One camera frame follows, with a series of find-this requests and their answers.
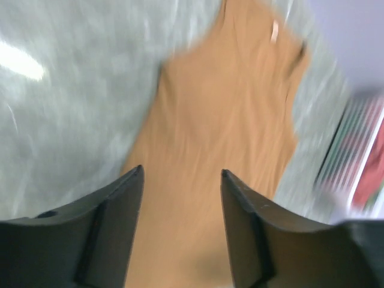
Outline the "tan ribbed tank top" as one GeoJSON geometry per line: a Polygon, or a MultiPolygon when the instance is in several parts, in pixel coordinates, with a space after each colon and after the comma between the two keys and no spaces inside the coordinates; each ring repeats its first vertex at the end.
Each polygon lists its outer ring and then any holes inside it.
{"type": "Polygon", "coordinates": [[[145,183],[125,285],[231,285],[221,171],[273,197],[295,148],[305,43],[264,1],[223,1],[210,32],[161,68],[124,171],[145,183]]]}

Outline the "red tank top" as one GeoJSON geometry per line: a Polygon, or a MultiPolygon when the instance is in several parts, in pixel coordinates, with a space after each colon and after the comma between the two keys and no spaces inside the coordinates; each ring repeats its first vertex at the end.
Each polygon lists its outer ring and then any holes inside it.
{"type": "Polygon", "coordinates": [[[356,188],[352,203],[355,207],[365,207],[375,202],[383,187],[383,122],[377,133],[366,165],[356,188]]]}

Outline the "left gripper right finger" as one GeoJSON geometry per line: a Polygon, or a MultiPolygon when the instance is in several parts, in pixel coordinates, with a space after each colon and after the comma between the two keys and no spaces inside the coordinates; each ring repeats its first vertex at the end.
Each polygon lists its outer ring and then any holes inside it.
{"type": "Polygon", "coordinates": [[[382,287],[383,222],[335,225],[295,214],[221,173],[235,287],[382,287]]]}

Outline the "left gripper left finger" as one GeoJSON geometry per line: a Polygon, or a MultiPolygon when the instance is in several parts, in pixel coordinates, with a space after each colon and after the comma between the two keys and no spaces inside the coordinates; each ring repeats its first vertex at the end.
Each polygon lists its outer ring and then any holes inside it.
{"type": "Polygon", "coordinates": [[[2,287],[123,287],[143,194],[137,166],[34,218],[1,222],[2,287]]]}

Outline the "white plastic laundry basket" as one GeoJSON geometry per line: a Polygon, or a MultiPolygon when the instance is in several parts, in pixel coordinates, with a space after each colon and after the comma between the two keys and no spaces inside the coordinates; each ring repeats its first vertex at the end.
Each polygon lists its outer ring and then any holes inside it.
{"type": "Polygon", "coordinates": [[[383,187],[365,209],[352,203],[382,122],[383,91],[352,97],[314,180],[314,190],[330,197],[345,217],[383,218],[383,187]]]}

